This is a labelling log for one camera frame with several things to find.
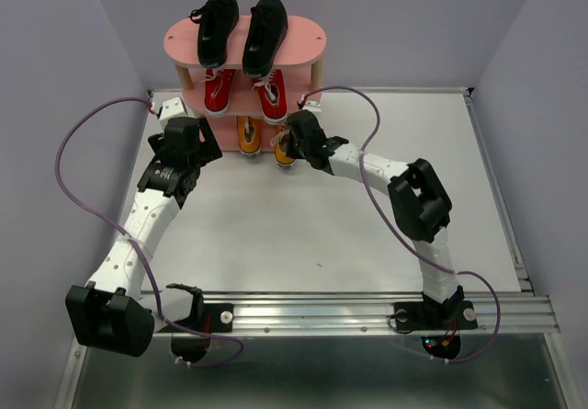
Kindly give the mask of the orange sneaker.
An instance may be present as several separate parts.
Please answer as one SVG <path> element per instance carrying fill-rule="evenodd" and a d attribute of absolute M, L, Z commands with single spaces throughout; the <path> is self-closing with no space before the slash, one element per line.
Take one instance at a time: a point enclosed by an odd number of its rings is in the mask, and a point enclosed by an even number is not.
<path fill-rule="evenodd" d="M 274 156 L 277 164 L 282 168 L 290 168 L 295 164 L 295 159 L 287 154 L 289 140 L 289 127 L 286 122 L 277 126 L 275 136 L 270 140 L 270 145 L 274 147 Z"/>
<path fill-rule="evenodd" d="M 236 118 L 239 150 L 245 157 L 259 155 L 262 148 L 261 120 L 246 116 Z"/>

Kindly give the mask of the red sneaker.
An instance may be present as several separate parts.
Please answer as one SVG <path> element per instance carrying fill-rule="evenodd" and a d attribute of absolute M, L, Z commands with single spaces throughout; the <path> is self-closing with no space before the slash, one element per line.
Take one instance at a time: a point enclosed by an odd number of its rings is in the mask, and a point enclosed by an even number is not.
<path fill-rule="evenodd" d="M 261 103 L 264 120 L 271 125 L 283 122 L 288 115 L 288 103 L 282 72 L 274 70 L 263 78 L 255 78 L 253 83 Z"/>
<path fill-rule="evenodd" d="M 236 69 L 207 69 L 204 78 L 204 107 L 212 117 L 223 116 L 229 107 Z"/>

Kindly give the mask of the black canvas shoe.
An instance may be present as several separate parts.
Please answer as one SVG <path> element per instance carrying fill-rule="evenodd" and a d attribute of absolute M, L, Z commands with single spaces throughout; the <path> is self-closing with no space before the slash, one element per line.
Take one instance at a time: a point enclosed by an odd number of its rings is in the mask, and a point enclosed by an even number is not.
<path fill-rule="evenodd" d="M 259 0 L 243 49 L 243 72 L 254 79 L 267 76 L 288 31 L 288 14 L 281 0 Z"/>
<path fill-rule="evenodd" d="M 198 25 L 199 64 L 208 69 L 223 66 L 227 60 L 227 42 L 237 25 L 240 12 L 237 0 L 208 0 L 189 15 Z"/>

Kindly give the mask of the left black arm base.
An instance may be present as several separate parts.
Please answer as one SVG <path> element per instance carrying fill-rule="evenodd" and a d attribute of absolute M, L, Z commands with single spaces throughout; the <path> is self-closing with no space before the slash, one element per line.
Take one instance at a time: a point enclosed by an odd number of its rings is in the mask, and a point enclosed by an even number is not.
<path fill-rule="evenodd" d="M 206 302 L 198 287 L 172 283 L 161 291 L 163 312 L 172 325 L 157 318 L 155 330 L 171 335 L 174 362 L 189 368 L 226 364 L 239 351 L 228 339 L 232 332 L 234 305 Z"/>

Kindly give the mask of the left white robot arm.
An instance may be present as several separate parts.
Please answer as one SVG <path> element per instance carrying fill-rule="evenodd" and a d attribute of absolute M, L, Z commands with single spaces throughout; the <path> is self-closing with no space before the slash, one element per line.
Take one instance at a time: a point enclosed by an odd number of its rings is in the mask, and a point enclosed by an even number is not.
<path fill-rule="evenodd" d="M 167 326 L 209 328 L 201 289 L 172 283 L 143 298 L 141 285 L 154 279 L 151 259 L 195 189 L 202 167 L 222 152 L 205 118 L 172 118 L 148 143 L 153 158 L 122 231 L 86 284 L 72 286 L 65 298 L 81 345 L 131 357 L 141 356 L 153 335 Z"/>

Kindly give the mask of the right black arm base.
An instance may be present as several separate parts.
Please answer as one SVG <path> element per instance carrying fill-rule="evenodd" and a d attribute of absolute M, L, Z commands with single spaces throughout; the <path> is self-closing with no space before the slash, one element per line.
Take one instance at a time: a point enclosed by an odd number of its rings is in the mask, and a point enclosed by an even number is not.
<path fill-rule="evenodd" d="M 473 303 L 465 300 L 461 286 L 442 303 L 425 295 L 421 301 L 394 303 L 388 325 L 401 335 L 425 331 L 426 335 L 421 337 L 425 352 L 443 360 L 457 358 L 461 349 L 459 331 L 479 327 Z"/>

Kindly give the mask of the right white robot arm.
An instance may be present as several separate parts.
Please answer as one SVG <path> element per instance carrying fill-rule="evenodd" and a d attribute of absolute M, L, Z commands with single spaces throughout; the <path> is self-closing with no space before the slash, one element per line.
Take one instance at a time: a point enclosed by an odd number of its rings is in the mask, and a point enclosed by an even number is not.
<path fill-rule="evenodd" d="M 456 318 L 463 301 L 448 246 L 452 203 L 434 168 L 424 160 L 397 162 L 365 153 L 347 139 L 327 137 L 308 110 L 291 115 L 288 155 L 332 176 L 362 183 L 388 197 L 395 230 L 410 239 L 423 279 L 423 316 L 433 326 Z"/>

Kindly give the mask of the pink three-tier shoe shelf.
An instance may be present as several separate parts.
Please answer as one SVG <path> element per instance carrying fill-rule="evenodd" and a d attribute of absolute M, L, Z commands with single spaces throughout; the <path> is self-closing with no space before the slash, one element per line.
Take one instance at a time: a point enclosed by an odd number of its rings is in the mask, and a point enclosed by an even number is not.
<path fill-rule="evenodd" d="M 238 116 L 255 119 L 263 117 L 262 106 L 253 89 L 252 80 L 244 75 L 242 57 L 249 31 L 250 18 L 241 16 L 227 42 L 226 69 L 236 69 L 232 83 L 228 111 L 209 124 L 224 152 L 237 152 Z M 164 36 L 164 50 L 175 64 L 182 84 L 182 98 L 196 115 L 206 113 L 204 106 L 204 68 L 197 55 L 198 25 L 185 18 L 175 23 Z M 303 95 L 319 87 L 322 80 L 322 55 L 326 34 L 319 24 L 306 17 L 290 16 L 288 31 L 274 60 L 274 67 L 282 72 L 288 113 L 298 110 Z"/>

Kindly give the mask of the aluminium front rail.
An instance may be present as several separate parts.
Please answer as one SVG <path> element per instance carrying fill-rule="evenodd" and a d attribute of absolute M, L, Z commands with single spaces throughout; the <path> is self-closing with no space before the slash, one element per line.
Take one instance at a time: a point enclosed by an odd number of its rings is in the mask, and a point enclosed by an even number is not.
<path fill-rule="evenodd" d="M 388 325 L 393 304 L 420 301 L 389 294 L 213 294 L 206 302 L 234 305 L 232 337 L 401 335 Z M 459 335 L 556 333 L 559 325 L 549 299 L 533 295 L 469 297 L 478 328 Z"/>

